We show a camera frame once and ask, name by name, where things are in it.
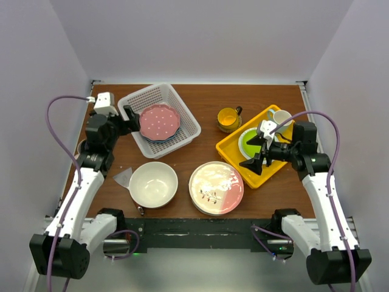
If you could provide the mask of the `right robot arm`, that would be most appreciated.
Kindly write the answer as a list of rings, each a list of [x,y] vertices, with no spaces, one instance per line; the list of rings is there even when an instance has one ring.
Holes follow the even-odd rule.
[[[314,123],[293,124],[289,143],[274,140],[276,123],[264,120],[249,145],[259,145],[259,153],[240,166],[261,174],[264,165],[273,161],[289,162],[298,173],[315,213],[318,232],[314,232],[295,209],[279,209],[272,216],[274,237],[289,237],[306,258],[306,269],[312,283],[333,285],[350,283],[351,289],[367,270],[372,258],[369,250],[360,248],[348,226],[337,197],[331,161],[318,152],[317,128]]]

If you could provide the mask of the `light blue mug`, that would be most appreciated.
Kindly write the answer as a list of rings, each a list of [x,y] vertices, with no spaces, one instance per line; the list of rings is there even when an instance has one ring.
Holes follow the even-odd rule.
[[[285,110],[274,110],[269,109],[267,111],[267,118],[272,122],[275,122],[277,125],[281,125],[285,120],[291,117],[291,114]],[[293,120],[290,120],[288,123],[284,124],[280,129],[277,130],[277,133],[283,134],[288,128],[292,125]]]

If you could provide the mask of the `white ceramic bowl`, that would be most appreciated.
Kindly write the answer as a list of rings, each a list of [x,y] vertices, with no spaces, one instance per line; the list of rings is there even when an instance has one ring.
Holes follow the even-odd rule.
[[[157,209],[175,196],[178,177],[172,167],[163,162],[148,162],[138,167],[129,180],[131,198],[141,207]]]

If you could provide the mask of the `yellow mug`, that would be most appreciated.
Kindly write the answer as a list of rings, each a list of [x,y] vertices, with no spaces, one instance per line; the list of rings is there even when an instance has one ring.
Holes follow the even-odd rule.
[[[227,129],[235,128],[238,126],[238,118],[241,117],[243,108],[237,106],[236,108],[223,108],[217,115],[217,121]]]

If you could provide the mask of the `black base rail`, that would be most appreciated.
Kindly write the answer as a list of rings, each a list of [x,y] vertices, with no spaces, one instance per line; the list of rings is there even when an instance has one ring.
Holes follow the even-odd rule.
[[[248,249],[271,251],[278,256],[294,252],[293,243],[261,231],[252,233],[253,225],[270,229],[269,219],[232,218],[126,218],[126,227],[140,237],[138,253],[152,248],[168,249]]]

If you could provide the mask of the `pink beige mug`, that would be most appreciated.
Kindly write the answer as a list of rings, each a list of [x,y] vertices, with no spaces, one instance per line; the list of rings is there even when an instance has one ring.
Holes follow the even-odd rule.
[[[81,154],[83,151],[88,149],[88,143],[86,139],[83,139],[79,144],[77,145],[77,153]]]

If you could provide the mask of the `yellow plastic tray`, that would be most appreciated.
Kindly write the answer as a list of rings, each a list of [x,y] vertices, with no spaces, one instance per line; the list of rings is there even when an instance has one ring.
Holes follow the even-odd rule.
[[[241,154],[238,146],[239,137],[249,128],[256,128],[262,120],[267,120],[267,112],[269,110],[278,111],[280,108],[277,105],[270,105],[262,112],[251,118],[248,122],[244,123],[240,128],[230,133],[227,137],[222,139],[216,144],[216,150],[219,155],[228,162],[231,166],[237,169],[240,173],[243,181],[251,188],[257,189],[270,179],[276,172],[281,170],[287,162],[272,161],[270,167],[263,166],[261,176],[256,175],[244,167],[239,165],[240,162],[246,160]]]

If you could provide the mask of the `white plastic basket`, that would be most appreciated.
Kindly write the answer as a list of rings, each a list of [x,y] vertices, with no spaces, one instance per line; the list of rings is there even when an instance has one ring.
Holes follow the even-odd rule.
[[[135,113],[142,115],[144,111],[151,111],[152,107],[162,106],[171,108],[179,117],[179,126],[174,135],[166,141],[159,138],[148,138],[141,131],[132,132],[132,136],[140,151],[146,158],[159,159],[187,144],[201,133],[201,126],[192,115],[176,90],[168,83],[151,85],[118,101],[119,112],[124,120],[129,120],[125,107],[129,106]]]

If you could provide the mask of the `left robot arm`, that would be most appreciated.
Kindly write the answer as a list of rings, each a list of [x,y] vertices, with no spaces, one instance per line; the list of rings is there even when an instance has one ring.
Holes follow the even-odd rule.
[[[93,110],[86,123],[86,140],[76,160],[76,171],[66,198],[43,234],[32,236],[29,247],[39,274],[81,279],[92,253],[107,237],[120,238],[126,223],[120,209],[102,208],[84,228],[89,207],[114,162],[120,136],[140,130],[139,115],[128,105],[125,118]]]

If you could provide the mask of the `blue polka dot plate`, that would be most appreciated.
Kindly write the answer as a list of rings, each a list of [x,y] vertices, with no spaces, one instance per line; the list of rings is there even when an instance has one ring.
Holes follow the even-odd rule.
[[[175,137],[180,125],[178,123],[157,122],[141,130],[142,136],[150,142],[163,143]]]

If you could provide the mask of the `pink polka dot plate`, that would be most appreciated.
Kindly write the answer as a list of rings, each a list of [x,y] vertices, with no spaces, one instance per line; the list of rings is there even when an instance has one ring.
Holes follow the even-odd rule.
[[[148,125],[153,125],[157,122],[178,123],[179,125],[181,125],[181,118],[174,108],[165,104],[154,104],[145,108],[141,112],[139,122],[141,134],[141,130],[144,127],[147,127]]]

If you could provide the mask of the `small metal utensil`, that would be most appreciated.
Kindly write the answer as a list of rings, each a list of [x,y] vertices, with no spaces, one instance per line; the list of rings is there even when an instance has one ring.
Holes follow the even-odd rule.
[[[145,215],[145,211],[143,209],[142,206],[140,206],[139,204],[136,203],[136,209],[138,210],[139,214],[141,214],[141,216],[144,216]]]

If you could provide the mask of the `clear plastic scrap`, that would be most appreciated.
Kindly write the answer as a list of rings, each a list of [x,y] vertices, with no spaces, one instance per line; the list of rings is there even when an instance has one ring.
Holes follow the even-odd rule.
[[[132,168],[128,168],[113,176],[114,181],[123,188],[129,189],[129,182],[133,174]]]

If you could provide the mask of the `cream pink floral plate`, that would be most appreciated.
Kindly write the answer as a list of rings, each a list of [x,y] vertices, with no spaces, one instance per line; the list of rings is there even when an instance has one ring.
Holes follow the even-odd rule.
[[[191,174],[188,189],[194,206],[204,210],[234,210],[244,195],[239,172],[225,162],[200,165]]]

